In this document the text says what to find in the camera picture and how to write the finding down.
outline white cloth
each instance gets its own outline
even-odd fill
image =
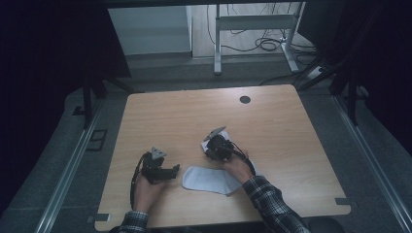
[[[254,167],[257,176],[260,176],[261,173],[255,164]],[[225,170],[188,167],[183,174],[182,186],[187,189],[217,192],[227,195],[237,190],[242,184]]]

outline dark background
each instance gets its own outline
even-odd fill
[[[331,61],[348,50],[359,32],[356,19],[367,9],[365,2],[347,1],[329,50]],[[369,92],[367,106],[412,154],[409,10],[406,1],[387,2],[354,64]],[[101,74],[129,77],[129,72],[105,8],[20,0],[2,3],[0,17],[3,212],[49,141],[67,94],[83,85],[85,75],[99,81]]]
[[[85,76],[130,76],[105,8],[10,2],[0,6],[2,213],[58,125],[65,97]]]

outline hand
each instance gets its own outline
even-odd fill
[[[136,187],[134,189],[134,206],[133,211],[148,213],[152,204],[160,196],[161,191],[166,187],[167,182],[158,182],[150,184],[148,180],[139,174],[136,179]]]
[[[249,158],[248,153],[246,151],[244,152],[246,157]],[[254,176],[248,164],[236,154],[233,154],[228,161],[223,162],[223,168],[241,184],[250,180]]]

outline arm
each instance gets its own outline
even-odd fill
[[[248,165],[237,156],[223,163],[223,168],[245,189],[266,226],[273,232],[303,233],[309,230],[300,216],[283,200],[282,192],[266,178],[252,175]]]
[[[138,233],[146,231],[149,209],[155,203],[165,187],[166,182],[150,184],[142,175],[137,177],[133,210],[125,215],[120,227],[120,233]]]

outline hole in table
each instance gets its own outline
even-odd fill
[[[251,103],[251,98],[249,96],[242,96],[240,97],[240,102],[242,102],[243,104],[249,104]]]

